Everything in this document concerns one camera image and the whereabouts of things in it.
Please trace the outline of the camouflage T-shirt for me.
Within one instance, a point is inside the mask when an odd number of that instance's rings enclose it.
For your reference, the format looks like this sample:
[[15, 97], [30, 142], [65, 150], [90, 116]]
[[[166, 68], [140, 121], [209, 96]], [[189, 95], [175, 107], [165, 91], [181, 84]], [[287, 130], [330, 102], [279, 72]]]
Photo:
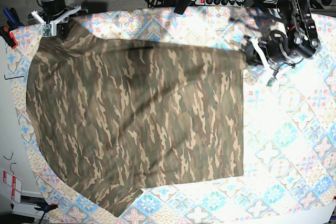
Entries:
[[245, 68], [240, 51], [74, 24], [40, 40], [26, 111], [51, 170], [118, 217], [145, 188], [243, 175]]

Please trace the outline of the black orange clamp upper left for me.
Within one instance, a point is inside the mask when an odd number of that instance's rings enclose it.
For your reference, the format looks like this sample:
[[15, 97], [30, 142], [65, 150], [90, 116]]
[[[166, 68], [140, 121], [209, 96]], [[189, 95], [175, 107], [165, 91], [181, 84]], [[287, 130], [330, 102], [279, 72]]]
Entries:
[[12, 49], [14, 49], [17, 46], [17, 41], [12, 33], [12, 30], [18, 27], [18, 21], [12, 10], [13, 8], [8, 9], [6, 7], [3, 9], [3, 13], [7, 17], [8, 27], [1, 26], [1, 37]]

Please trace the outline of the black hex key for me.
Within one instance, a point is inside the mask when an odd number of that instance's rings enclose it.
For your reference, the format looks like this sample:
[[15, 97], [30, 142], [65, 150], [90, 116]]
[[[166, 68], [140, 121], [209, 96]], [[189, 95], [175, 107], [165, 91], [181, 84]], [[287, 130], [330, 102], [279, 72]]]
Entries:
[[25, 77], [25, 75], [18, 75], [18, 76], [6, 76], [5, 74], [4, 74], [4, 79], [5, 80], [12, 80], [12, 79], [17, 79], [17, 78], [24, 78]]

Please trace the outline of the patterned tile tablecloth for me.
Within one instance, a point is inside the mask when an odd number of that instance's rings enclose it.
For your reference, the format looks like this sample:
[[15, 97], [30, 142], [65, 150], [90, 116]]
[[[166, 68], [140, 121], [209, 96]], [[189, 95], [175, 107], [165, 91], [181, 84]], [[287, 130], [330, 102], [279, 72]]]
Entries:
[[41, 39], [31, 25], [14, 31], [15, 49], [1, 42], [16, 129], [13, 152], [23, 192], [58, 204], [56, 223], [325, 223], [335, 196], [335, 19], [314, 15], [322, 49], [271, 87], [261, 67], [244, 72], [244, 174], [211, 182], [146, 190], [120, 217], [67, 187], [38, 150], [25, 110], [28, 69]]

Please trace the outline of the white power strip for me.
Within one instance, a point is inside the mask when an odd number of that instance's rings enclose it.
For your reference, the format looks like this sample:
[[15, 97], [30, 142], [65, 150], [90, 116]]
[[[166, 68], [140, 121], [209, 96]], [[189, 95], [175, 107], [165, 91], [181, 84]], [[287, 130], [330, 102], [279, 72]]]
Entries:
[[244, 0], [192, 0], [195, 6], [243, 6]]

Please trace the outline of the red white label card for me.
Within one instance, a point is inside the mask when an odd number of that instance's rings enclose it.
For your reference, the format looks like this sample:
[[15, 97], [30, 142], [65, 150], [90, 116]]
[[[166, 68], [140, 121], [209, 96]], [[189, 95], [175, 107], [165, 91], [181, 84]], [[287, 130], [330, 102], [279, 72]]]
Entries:
[[1, 172], [1, 195], [5, 198], [21, 203], [22, 180], [7, 171]]

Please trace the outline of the blue black clamp lower left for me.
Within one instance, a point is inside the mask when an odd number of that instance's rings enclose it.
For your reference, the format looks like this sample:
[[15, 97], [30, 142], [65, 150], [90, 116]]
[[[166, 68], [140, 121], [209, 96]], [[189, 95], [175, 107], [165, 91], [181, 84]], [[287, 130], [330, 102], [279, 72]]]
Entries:
[[43, 198], [21, 196], [22, 210], [34, 218], [49, 218], [49, 212], [58, 208], [58, 204], [48, 204]]

